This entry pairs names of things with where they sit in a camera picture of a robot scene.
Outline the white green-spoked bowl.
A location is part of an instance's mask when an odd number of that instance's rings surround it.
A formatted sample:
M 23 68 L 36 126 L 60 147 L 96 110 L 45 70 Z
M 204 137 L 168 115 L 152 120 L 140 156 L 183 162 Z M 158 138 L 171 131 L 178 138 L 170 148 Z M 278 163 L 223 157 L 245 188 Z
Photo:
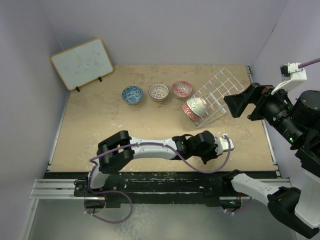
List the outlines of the white green-spoked bowl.
M 207 109 L 207 102 L 201 97 L 193 97 L 186 101 L 188 107 L 197 116 L 203 117 Z

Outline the black floral bowl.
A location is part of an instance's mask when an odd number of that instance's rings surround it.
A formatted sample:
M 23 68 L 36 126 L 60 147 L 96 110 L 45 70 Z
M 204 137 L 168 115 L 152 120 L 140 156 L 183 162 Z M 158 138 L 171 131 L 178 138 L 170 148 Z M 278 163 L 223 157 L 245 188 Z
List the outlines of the black floral bowl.
M 190 109 L 186 102 L 182 105 L 182 110 L 190 120 L 194 122 L 197 122 L 199 120 L 200 117 Z

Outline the white black-spoked bowl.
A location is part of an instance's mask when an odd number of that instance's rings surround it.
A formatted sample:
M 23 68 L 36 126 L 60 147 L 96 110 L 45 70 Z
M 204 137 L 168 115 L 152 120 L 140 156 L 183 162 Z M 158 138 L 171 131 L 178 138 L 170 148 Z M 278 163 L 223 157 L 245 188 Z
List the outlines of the white black-spoked bowl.
M 163 83 L 155 83 L 149 87 L 148 94 L 154 101 L 160 102 L 169 95 L 169 88 Z

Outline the light blue patterned bowl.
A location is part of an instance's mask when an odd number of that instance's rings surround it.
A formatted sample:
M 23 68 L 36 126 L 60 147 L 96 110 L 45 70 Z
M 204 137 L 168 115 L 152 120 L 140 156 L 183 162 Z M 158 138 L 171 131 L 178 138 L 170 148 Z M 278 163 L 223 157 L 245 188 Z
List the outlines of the light blue patterned bowl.
M 122 99 L 129 105 L 138 104 L 143 96 L 143 90 L 135 85 L 128 86 L 122 91 Z

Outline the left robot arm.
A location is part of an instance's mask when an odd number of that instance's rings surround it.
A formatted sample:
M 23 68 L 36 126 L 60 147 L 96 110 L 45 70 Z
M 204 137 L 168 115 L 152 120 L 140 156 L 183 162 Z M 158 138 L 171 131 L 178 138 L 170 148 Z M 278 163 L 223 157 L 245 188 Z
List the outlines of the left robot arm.
M 85 190 L 91 196 L 103 191 L 111 173 L 117 173 L 136 159 L 188 160 L 199 157 L 206 164 L 218 158 L 226 150 L 225 139 L 205 130 L 196 135 L 176 135 L 162 140 L 136 138 L 127 130 L 121 130 L 98 144 L 94 164 L 88 176 Z

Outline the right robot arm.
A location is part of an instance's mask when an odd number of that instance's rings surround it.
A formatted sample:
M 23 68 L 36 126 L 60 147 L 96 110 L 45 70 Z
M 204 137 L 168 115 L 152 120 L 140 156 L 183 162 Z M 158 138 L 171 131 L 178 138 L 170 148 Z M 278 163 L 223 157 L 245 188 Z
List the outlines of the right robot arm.
M 264 120 L 279 133 L 283 140 L 274 148 L 276 161 L 281 175 L 295 178 L 296 186 L 271 186 L 234 170 L 224 177 L 223 192 L 258 200 L 280 223 L 313 238 L 320 232 L 320 92 L 306 90 L 291 102 L 284 89 L 252 83 L 224 101 L 234 118 L 254 105 L 248 119 Z

